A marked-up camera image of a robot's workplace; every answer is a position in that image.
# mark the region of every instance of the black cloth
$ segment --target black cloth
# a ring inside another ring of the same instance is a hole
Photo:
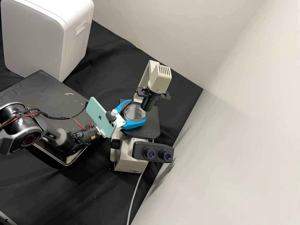
[[[150,59],[153,60],[93,21],[86,56],[64,83],[87,99],[94,96],[104,108],[112,109],[120,98],[133,97]],[[1,88],[22,79],[2,67],[3,61],[0,65],[1,79],[6,80]],[[202,88],[172,70],[168,91],[171,100],[156,103],[161,135],[155,142],[172,146]],[[126,224],[139,175],[113,171],[109,156],[109,139],[89,147],[69,167],[53,164],[33,149],[2,156],[0,210],[17,224]],[[160,163],[148,164],[136,193],[131,220],[160,167]]]

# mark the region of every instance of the white wall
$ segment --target white wall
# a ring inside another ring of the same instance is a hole
[[[298,14],[297,0],[259,9],[200,96],[174,164],[157,176],[133,225],[300,224]]]
[[[203,88],[264,0],[94,0],[94,20]]]

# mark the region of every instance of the teal smartphone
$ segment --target teal smartphone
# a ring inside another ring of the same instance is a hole
[[[111,138],[113,132],[117,127],[116,122],[110,122],[107,119],[106,110],[94,97],[90,98],[86,108],[86,112],[90,116],[90,118],[97,124],[97,126],[102,130],[102,132],[108,138]]]

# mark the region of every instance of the petri dish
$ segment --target petri dish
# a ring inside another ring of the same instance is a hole
[[[124,117],[126,120],[138,120],[143,119],[146,116],[146,112],[142,110],[139,105],[132,104],[126,107],[124,110]]]

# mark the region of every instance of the white appliance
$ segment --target white appliance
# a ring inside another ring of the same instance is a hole
[[[85,56],[92,0],[2,0],[6,67],[27,77],[43,70],[63,81]]]

